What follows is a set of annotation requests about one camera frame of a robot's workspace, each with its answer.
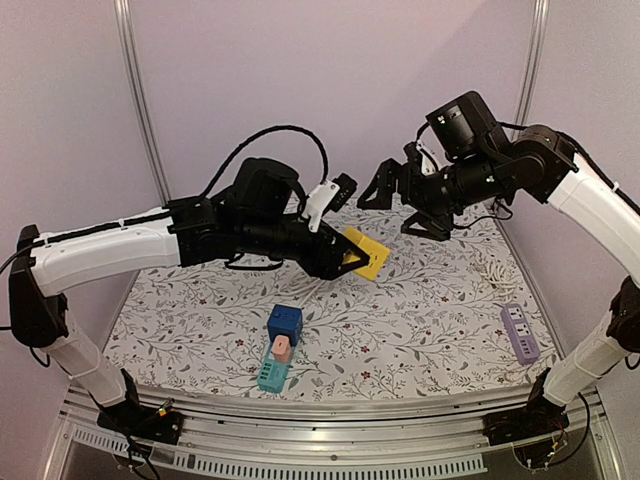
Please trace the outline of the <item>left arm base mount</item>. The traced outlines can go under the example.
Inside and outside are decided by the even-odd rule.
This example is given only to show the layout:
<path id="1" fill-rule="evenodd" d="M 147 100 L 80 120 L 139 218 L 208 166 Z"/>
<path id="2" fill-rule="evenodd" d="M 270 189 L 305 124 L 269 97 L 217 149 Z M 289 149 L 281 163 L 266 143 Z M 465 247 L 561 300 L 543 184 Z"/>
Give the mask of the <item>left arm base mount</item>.
<path id="1" fill-rule="evenodd" d="M 98 404 L 98 408 L 100 427 L 169 445 L 178 443 L 185 421 L 184 415 L 168 404 L 148 407 L 131 398 L 112 406 Z"/>

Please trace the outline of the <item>yellow cube socket adapter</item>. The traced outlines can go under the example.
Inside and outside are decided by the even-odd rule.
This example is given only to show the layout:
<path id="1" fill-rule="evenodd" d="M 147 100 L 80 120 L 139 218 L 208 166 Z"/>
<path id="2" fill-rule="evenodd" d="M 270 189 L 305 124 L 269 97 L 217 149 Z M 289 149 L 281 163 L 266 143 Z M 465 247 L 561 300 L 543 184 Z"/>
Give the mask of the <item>yellow cube socket adapter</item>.
<path id="1" fill-rule="evenodd" d="M 390 255 L 390 249 L 353 227 L 347 227 L 344 236 L 369 256 L 366 266 L 354 271 L 369 281 L 375 281 Z"/>

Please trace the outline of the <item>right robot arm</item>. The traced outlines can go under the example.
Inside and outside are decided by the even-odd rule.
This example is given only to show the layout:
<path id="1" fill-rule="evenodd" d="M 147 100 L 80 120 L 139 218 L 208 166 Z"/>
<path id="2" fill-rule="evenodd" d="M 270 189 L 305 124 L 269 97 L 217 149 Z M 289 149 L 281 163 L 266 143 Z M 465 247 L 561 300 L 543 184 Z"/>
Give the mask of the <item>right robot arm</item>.
<path id="1" fill-rule="evenodd" d="M 639 350 L 639 207 L 569 135 L 544 125 L 518 127 L 498 121 L 476 91 L 468 91 L 426 117 L 449 164 L 432 173 L 429 154 L 417 141 L 407 160 L 383 162 L 358 199 L 363 210 L 388 210 L 398 194 L 414 214 L 402 232 L 447 241 L 454 216 L 489 199 L 512 203 L 523 190 L 548 204 L 591 235 L 628 276 L 598 326 L 560 363 L 541 374 L 517 427 L 537 436 L 564 412 L 579 392 Z"/>

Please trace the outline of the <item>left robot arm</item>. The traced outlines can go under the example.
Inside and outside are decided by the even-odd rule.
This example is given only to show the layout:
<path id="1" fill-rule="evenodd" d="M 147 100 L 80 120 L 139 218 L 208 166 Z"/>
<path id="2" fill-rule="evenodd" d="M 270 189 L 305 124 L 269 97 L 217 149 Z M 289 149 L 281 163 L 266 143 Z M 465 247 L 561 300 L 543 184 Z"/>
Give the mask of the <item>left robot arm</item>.
<path id="1" fill-rule="evenodd" d="M 3 263 L 8 276 L 9 330 L 44 352 L 83 386 L 101 413 L 128 434 L 148 426 L 136 385 L 117 370 L 69 316 L 66 291 L 151 267 L 189 267 L 221 260 L 237 267 L 245 255 L 276 269 L 291 260 L 310 277 L 334 280 L 366 266 L 368 254 L 325 223 L 352 196 L 355 181 L 323 177 L 306 192 L 298 173 L 271 158 L 246 158 L 233 183 L 209 184 L 138 216 L 81 230 L 45 234 L 24 227 Z"/>

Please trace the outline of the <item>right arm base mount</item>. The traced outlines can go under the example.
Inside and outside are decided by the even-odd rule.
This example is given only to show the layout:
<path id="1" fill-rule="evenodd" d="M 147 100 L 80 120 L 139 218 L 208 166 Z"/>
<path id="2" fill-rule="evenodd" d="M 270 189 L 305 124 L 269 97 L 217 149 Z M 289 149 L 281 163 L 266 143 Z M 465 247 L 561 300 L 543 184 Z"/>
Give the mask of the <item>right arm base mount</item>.
<path id="1" fill-rule="evenodd" d="M 569 418 L 564 407 L 544 400 L 486 414 L 482 423 L 482 434 L 495 446 L 561 431 L 569 426 Z"/>

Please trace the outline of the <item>purple power strip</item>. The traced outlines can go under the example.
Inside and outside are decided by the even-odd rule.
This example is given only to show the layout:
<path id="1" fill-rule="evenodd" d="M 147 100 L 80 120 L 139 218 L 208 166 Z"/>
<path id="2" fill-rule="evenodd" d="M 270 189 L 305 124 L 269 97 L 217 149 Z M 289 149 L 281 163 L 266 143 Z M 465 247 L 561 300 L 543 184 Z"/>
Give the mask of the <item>purple power strip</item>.
<path id="1" fill-rule="evenodd" d="M 540 357 L 540 349 L 522 307 L 507 304 L 502 308 L 500 317 L 518 363 L 522 366 L 534 364 Z"/>

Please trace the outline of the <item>pink plug adapter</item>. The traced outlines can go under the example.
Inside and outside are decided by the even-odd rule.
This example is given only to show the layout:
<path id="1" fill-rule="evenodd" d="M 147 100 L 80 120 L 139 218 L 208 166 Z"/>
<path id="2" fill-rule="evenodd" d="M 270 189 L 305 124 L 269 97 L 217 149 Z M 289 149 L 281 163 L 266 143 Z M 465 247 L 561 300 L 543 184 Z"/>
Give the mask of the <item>pink plug adapter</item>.
<path id="1" fill-rule="evenodd" d="M 278 335 L 272 342 L 271 354 L 276 362 L 288 364 L 292 357 L 292 345 L 286 335 Z"/>

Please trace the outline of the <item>blue cube socket adapter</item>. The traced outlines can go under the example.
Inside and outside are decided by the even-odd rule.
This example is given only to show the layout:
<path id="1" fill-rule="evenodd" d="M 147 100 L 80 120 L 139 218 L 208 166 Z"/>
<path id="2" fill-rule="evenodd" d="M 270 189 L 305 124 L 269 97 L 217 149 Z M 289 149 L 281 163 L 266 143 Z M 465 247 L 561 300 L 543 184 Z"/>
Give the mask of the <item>blue cube socket adapter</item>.
<path id="1" fill-rule="evenodd" d="M 300 308 L 276 304 L 267 321 L 267 331 L 271 343 L 278 336 L 289 339 L 290 345 L 296 347 L 300 341 L 303 328 L 303 313 Z"/>

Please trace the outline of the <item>teal power strip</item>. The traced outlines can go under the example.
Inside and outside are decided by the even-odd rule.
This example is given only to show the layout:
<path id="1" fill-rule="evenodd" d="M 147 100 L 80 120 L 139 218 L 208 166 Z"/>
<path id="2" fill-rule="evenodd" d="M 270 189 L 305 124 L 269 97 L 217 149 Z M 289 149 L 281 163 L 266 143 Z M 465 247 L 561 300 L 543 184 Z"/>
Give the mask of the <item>teal power strip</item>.
<path id="1" fill-rule="evenodd" d="M 262 392 L 280 394 L 284 389 L 291 364 L 293 363 L 296 348 L 293 347 L 291 349 L 291 358 L 285 363 L 278 362 L 271 350 L 272 344 L 270 344 L 266 350 L 266 354 L 257 376 L 257 385 Z"/>

